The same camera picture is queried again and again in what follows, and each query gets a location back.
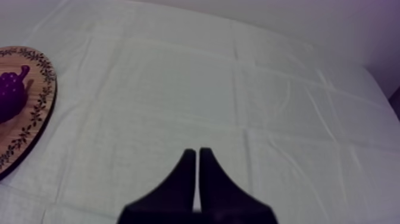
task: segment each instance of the purple teapot with white dots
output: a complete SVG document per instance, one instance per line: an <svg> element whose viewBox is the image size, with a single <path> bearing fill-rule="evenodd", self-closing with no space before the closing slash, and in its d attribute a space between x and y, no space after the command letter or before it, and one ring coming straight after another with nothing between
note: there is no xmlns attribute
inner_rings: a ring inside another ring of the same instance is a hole
<svg viewBox="0 0 400 224"><path fill-rule="evenodd" d="M29 66L21 66L21 74L3 73L0 76L0 123L18 115L27 101L22 82L28 74Z"/></svg>

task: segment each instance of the white tablecloth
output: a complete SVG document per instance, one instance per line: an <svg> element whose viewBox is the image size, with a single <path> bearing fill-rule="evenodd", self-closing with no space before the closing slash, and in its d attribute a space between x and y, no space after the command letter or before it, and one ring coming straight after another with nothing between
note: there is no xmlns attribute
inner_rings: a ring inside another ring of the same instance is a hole
<svg viewBox="0 0 400 224"><path fill-rule="evenodd" d="M132 1L6 1L0 20L1 46L58 75L46 132L0 182L0 223L115 223L199 147L280 223L400 222L399 122L361 66Z"/></svg>

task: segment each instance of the wooden surface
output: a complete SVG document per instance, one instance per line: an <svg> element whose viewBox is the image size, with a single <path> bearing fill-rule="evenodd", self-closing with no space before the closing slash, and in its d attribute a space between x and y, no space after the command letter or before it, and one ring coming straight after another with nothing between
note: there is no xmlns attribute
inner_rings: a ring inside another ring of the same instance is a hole
<svg viewBox="0 0 400 224"><path fill-rule="evenodd" d="M0 124L0 179L33 148L51 115L57 92L54 68L41 52L22 46L0 48L0 74L20 74L22 65L30 67L23 81L28 100L19 115Z"/></svg>

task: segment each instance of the round wooden board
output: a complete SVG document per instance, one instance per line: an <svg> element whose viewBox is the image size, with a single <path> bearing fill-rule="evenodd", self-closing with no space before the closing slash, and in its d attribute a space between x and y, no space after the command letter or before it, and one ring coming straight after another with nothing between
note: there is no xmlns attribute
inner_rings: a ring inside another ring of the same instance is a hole
<svg viewBox="0 0 400 224"><path fill-rule="evenodd" d="M30 67L23 81L28 100L19 115L0 124L0 180L35 146L46 128L57 95L55 70L43 53L24 46L0 48L0 74L19 74L22 65Z"/></svg>

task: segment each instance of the decorative leaf border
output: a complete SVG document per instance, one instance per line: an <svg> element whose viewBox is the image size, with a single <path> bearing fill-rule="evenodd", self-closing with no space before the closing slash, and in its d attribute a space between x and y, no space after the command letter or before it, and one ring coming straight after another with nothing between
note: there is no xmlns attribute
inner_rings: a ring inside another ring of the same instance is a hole
<svg viewBox="0 0 400 224"><path fill-rule="evenodd" d="M10 49L0 51L0 58L13 54L18 54L30 61L36 61L36 66L40 67L40 73L47 86L43 87L42 92L39 94L37 103L33 106L34 110L30 113L30 124L21 129L19 138L13 139L8 145L6 152L0 155L0 170L5 163L10 162L10 157L14 155L14 150L20 150L23 144L27 144L26 138L31 135L31 128L38 125L39 122L43 122L44 119L41 117L41 112L46 108L48 95L54 91L51 84L56 81L55 71L52 69L50 61L43 55L43 53L28 48L11 47Z"/></svg>

